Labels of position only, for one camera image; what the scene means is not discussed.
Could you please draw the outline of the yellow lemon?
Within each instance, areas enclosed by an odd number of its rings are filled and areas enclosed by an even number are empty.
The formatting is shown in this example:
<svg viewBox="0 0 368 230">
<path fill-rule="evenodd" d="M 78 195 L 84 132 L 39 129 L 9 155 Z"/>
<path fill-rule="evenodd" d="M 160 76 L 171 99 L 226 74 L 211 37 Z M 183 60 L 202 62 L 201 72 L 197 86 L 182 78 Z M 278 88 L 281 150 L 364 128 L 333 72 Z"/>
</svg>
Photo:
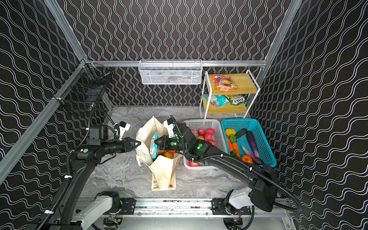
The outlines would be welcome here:
<svg viewBox="0 0 368 230">
<path fill-rule="evenodd" d="M 169 159 L 173 159 L 174 158 L 174 153 L 166 151 L 164 154 L 162 154 L 162 156 L 169 158 Z"/>
</svg>

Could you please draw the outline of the floral canvas grocery bag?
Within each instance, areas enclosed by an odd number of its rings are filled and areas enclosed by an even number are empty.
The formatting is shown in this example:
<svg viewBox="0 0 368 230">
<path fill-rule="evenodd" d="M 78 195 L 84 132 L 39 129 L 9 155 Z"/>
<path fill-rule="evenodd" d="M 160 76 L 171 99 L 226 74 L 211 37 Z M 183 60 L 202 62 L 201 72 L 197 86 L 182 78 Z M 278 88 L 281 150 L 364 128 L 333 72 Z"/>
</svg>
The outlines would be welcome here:
<svg viewBox="0 0 368 230">
<path fill-rule="evenodd" d="M 155 117 L 150 118 L 146 124 L 138 130 L 136 140 L 141 141 L 141 145 L 136 148 L 136 159 L 139 166 L 145 165 L 152 172 L 152 191 L 175 190 L 175 171 L 181 159 L 181 155 L 172 152 L 174 153 L 174 158 L 169 159 L 162 156 L 166 151 L 159 150 L 159 155 L 155 161 L 153 161 L 150 154 L 150 143 L 156 131 L 158 132 L 158 138 L 168 134 L 163 123 Z"/>
</svg>

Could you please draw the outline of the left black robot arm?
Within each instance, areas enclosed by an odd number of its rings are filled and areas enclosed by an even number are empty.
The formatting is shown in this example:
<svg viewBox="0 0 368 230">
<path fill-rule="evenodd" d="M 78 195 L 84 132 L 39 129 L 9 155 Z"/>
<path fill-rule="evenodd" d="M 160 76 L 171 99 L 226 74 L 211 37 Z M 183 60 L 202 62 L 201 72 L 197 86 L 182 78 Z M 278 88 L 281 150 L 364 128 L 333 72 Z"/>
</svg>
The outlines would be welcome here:
<svg viewBox="0 0 368 230">
<path fill-rule="evenodd" d="M 41 217 L 26 225 L 27 230 L 87 230 L 106 212 L 119 213 L 121 202 L 116 192 L 99 197 L 92 208 L 75 213 L 75 207 L 85 183 L 96 166 L 104 164 L 106 155 L 113 159 L 118 153 L 133 151 L 141 142 L 123 138 L 112 142 L 96 141 L 78 147 L 67 159 L 64 182 Z"/>
</svg>

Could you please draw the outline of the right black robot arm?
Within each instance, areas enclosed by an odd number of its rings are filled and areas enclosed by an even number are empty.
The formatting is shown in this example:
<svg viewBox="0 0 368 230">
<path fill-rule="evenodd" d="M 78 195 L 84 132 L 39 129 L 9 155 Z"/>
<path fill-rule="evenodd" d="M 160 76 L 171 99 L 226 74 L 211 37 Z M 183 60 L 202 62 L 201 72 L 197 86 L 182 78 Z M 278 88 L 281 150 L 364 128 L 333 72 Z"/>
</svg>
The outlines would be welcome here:
<svg viewBox="0 0 368 230">
<path fill-rule="evenodd" d="M 246 163 L 206 140 L 197 139 L 185 123 L 173 125 L 173 136 L 164 135 L 153 142 L 159 150 L 175 151 L 193 163 L 206 162 L 245 183 L 245 188 L 228 193 L 231 209 L 255 206 L 271 212 L 277 206 L 292 212 L 302 210 L 301 202 L 276 181 L 272 167 Z"/>
</svg>

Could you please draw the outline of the teal Fox's candy bag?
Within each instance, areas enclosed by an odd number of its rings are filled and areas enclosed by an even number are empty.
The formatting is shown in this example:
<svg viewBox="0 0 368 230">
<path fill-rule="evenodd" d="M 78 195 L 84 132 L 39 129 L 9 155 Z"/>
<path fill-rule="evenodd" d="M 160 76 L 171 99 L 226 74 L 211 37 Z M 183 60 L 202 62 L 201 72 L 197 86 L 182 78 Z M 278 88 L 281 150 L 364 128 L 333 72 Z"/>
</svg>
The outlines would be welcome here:
<svg viewBox="0 0 368 230">
<path fill-rule="evenodd" d="M 158 153 L 159 148 L 158 148 L 158 145 L 155 143 L 157 138 L 158 138 L 158 132 L 156 131 L 155 134 L 153 135 L 153 137 L 151 139 L 151 143 L 150 143 L 150 154 L 151 154 L 151 158 L 152 158 L 153 161 L 155 161 L 155 159 L 159 155 L 159 153 Z"/>
</svg>

